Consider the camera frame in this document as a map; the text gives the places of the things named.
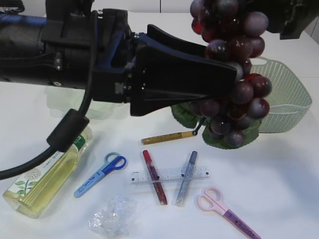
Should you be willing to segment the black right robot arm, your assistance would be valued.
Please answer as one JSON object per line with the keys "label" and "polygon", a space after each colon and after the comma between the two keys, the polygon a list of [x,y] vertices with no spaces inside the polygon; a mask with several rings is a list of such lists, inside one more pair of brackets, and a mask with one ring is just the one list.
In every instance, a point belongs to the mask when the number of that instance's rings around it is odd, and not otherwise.
{"label": "black right robot arm", "polygon": [[281,40],[298,39],[319,16],[318,0],[241,0],[244,12],[259,11],[268,17],[267,31],[278,33]]}

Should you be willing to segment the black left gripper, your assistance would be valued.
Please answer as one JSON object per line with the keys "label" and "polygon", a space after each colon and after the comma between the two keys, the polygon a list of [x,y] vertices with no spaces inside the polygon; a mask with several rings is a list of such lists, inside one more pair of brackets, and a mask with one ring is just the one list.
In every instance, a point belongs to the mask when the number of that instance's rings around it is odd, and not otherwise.
{"label": "black left gripper", "polygon": [[48,8],[41,41],[46,53],[55,54],[55,65],[41,68],[43,81],[80,89],[91,81],[93,100],[130,103],[134,117],[226,96],[237,76],[234,67],[204,58],[205,46],[153,24],[136,39],[122,9],[98,14],[89,8]]}

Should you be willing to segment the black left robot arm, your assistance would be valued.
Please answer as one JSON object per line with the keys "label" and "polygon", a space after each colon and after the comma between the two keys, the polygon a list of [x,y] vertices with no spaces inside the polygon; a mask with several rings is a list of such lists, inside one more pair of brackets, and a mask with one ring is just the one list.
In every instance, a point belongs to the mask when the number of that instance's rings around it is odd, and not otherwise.
{"label": "black left robot arm", "polygon": [[132,32],[128,12],[91,11],[90,0],[48,0],[46,17],[25,16],[17,0],[3,0],[0,79],[84,89],[93,100],[129,103],[132,116],[228,95],[237,70],[207,59],[202,45],[149,24]]}

